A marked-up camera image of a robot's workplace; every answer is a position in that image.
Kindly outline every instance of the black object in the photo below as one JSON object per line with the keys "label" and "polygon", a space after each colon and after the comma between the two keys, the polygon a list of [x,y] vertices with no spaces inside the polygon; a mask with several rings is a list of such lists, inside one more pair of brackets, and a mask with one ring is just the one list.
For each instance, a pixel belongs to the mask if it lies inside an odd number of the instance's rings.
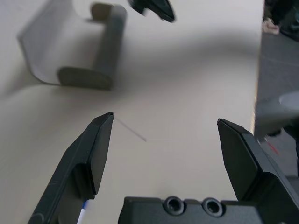
{"label": "black object", "polygon": [[76,224],[83,203],[99,191],[113,113],[95,118],[65,151],[29,224]]}
{"label": "black object", "polygon": [[159,198],[126,197],[118,224],[299,223],[299,197],[294,190],[299,190],[298,178],[289,182],[243,127],[224,119],[217,124],[224,165],[239,201],[187,199],[181,202],[184,210],[178,215],[169,212]]}
{"label": "black object", "polygon": [[131,7],[140,14],[144,14],[144,10],[149,10],[156,13],[162,20],[173,22],[175,15],[171,4],[168,0],[129,0]]}
{"label": "black object", "polygon": [[[94,119],[66,150],[30,224],[77,223],[83,202],[99,191],[112,121],[112,113]],[[224,119],[217,125],[224,165],[239,201],[126,197],[118,224],[299,223],[299,179],[287,179],[243,127]]]}

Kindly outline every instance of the shoe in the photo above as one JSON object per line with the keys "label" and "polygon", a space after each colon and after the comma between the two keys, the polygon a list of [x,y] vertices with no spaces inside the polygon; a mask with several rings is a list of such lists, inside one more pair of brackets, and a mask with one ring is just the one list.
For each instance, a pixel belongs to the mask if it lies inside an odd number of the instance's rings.
{"label": "shoe", "polygon": [[296,21],[287,28],[280,28],[280,32],[294,41],[299,42],[299,22]]}
{"label": "shoe", "polygon": [[279,26],[275,25],[272,19],[267,18],[263,21],[263,32],[268,34],[279,34]]}

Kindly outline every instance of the thin scratch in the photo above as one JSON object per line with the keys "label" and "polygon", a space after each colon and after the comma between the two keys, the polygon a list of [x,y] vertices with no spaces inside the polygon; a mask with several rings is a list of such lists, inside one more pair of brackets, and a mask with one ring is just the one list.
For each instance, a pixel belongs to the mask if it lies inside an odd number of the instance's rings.
{"label": "thin scratch", "polygon": [[140,135],[139,133],[137,133],[136,131],[134,131],[132,128],[130,128],[129,126],[127,126],[125,123],[123,123],[121,120],[119,120],[118,118],[114,117],[115,120],[117,120],[118,122],[120,122],[126,129],[128,129],[130,132],[132,132],[133,134],[135,134],[136,136],[138,136],[139,138],[141,138],[143,141],[146,141],[146,138],[143,137],[142,135]]}

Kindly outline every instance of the screw hole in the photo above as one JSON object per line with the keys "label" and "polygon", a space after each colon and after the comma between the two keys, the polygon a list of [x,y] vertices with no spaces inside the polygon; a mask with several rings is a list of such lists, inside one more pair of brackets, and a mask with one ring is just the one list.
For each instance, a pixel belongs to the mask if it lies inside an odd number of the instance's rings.
{"label": "screw hole", "polygon": [[212,213],[217,213],[220,210],[219,205],[213,201],[208,202],[206,206],[207,206],[207,209],[209,209],[209,211]]}
{"label": "screw hole", "polygon": [[178,197],[168,197],[163,203],[164,209],[173,216],[178,216],[184,213],[185,205]]}
{"label": "screw hole", "polygon": [[211,198],[211,197],[206,198],[202,202],[202,208],[204,209],[204,211],[207,214],[209,214],[213,217],[220,217],[224,213],[224,208],[220,204],[220,202],[218,202],[216,199]]}
{"label": "screw hole", "polygon": [[179,211],[181,209],[181,204],[177,199],[171,199],[168,202],[168,207],[172,211]]}

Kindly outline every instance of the white table surface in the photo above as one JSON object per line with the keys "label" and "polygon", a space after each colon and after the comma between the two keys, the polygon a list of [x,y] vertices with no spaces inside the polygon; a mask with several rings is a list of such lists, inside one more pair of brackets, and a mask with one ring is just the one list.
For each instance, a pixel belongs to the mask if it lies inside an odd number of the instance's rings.
{"label": "white table surface", "polygon": [[[16,34],[44,1],[0,1],[1,223],[29,220],[64,151],[110,111],[105,172],[84,223],[117,223],[125,196],[235,199],[216,122],[252,128],[263,1],[172,0],[173,24],[108,2],[128,10],[110,92],[32,78]],[[90,3],[75,9],[89,17]]]}

